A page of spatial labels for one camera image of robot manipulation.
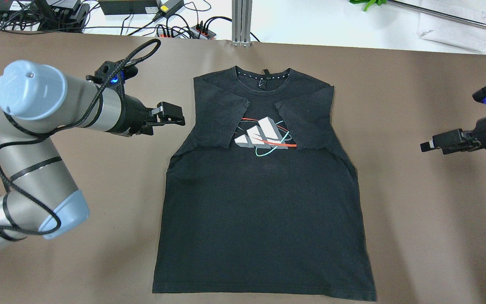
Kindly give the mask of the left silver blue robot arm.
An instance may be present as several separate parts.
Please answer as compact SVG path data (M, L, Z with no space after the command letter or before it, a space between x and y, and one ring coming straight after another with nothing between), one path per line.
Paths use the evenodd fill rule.
M153 135L154 127L185 125L181 107L148 108L125 94L137 60L104 62L79 79L29 60L0 77L0 250L39 235L52 240L83 223L89 208L51 135L86 128L118 136Z

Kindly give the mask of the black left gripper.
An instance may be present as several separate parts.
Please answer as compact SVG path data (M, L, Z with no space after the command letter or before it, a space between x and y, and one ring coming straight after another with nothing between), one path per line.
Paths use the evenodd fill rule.
M175 124L185 126L183 109L168 102L160 102L156 108L148 108L133 96L126 95L124 98L126 111L121 136L131 137L133 135L154 135L154 127Z

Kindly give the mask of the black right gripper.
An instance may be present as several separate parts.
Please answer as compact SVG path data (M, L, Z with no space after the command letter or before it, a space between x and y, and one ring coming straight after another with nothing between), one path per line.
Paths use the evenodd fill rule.
M421 152L430 152L432 150L441 150L442 153L474 152L477 150L486 150L486 117L476 122L474 129L465 131L467 134L468 147L465 149L465 141L462 129L453 129L443 132L432 137L432 142L420 144Z

